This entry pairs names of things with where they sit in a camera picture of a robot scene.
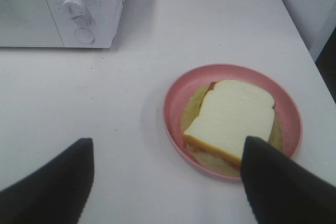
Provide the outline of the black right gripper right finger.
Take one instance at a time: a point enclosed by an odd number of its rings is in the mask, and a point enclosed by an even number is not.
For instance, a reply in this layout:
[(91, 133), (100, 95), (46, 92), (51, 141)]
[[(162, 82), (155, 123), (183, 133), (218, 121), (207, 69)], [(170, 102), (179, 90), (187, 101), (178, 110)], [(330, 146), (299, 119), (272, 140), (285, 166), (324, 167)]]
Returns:
[(335, 186), (262, 139), (246, 137), (240, 174), (258, 223), (335, 223)]

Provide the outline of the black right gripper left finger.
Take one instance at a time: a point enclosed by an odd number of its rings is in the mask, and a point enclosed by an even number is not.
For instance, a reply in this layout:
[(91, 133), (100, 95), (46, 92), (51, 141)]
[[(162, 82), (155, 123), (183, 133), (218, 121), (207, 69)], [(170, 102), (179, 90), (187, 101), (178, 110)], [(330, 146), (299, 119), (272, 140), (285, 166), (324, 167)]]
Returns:
[(1, 190), (1, 223), (78, 223), (94, 181), (91, 138)]

